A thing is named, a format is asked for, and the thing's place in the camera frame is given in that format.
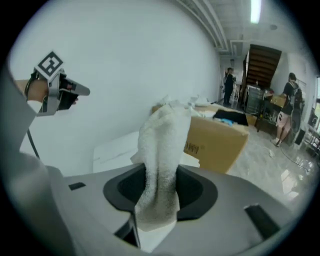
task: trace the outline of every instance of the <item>floor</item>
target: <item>floor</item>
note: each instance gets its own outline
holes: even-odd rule
[[[285,143],[275,147],[272,136],[254,126],[249,132],[248,143],[228,174],[252,182],[299,216],[318,184],[316,160]]]

